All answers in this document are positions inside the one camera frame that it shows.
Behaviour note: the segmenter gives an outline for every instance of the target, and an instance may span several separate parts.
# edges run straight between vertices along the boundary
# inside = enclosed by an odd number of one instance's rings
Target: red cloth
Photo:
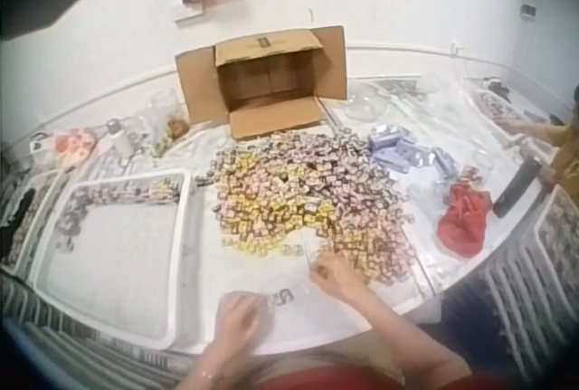
[[[467,258],[480,252],[491,207],[489,193],[465,183],[454,184],[449,208],[438,223],[437,234],[444,246]]]
[[[491,376],[466,376],[439,390],[503,390],[507,387]],[[392,378],[373,369],[356,366],[326,366],[273,378],[258,390],[402,390]]]

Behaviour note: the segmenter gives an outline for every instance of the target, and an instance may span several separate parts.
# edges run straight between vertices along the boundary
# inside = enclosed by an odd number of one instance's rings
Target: red shirt
[[[257,386],[258,390],[403,390],[392,378],[369,368],[326,366],[279,376]],[[504,390],[506,386],[492,376],[471,375],[439,390]]]

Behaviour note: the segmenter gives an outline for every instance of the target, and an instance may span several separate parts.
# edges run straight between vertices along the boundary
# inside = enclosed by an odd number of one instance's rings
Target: person
[[[579,85],[574,93],[574,114],[567,126],[544,125],[527,121],[505,120],[498,124],[513,133],[524,133],[546,143],[560,147],[550,166],[544,166],[540,178],[546,185],[560,185],[579,207]],[[523,157],[534,153],[523,146]]]
[[[391,350],[394,364],[405,378],[421,388],[459,390],[506,388],[495,377],[472,374],[466,361],[412,323],[398,316],[368,288],[344,257],[322,252],[310,278],[327,295],[357,310]],[[242,386],[240,379],[223,379],[227,367],[243,360],[265,335],[267,300],[247,292],[235,292],[220,303],[214,341],[178,385],[179,390],[252,388],[257,390],[403,388],[391,377],[361,365],[330,364],[304,367],[282,375],[254,380]]]

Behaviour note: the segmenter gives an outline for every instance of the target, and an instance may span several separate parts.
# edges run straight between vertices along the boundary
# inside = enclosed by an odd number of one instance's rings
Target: small box
[[[317,99],[345,100],[344,28],[239,37],[176,56],[192,123],[228,118],[234,138],[319,122]]]

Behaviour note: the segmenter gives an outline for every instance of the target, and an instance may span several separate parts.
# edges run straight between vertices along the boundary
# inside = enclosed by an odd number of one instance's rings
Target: box flap
[[[316,95],[320,98],[345,100],[347,97],[346,46],[343,26],[312,30],[324,47],[324,53],[313,54],[316,73]]]
[[[229,115],[234,138],[255,137],[261,134],[316,123],[324,118],[315,98],[308,96],[269,105],[238,109]]]
[[[181,88],[192,123],[227,117],[213,46],[185,52],[175,57]]]
[[[216,44],[215,66],[321,48],[320,40],[307,29],[248,35]]]

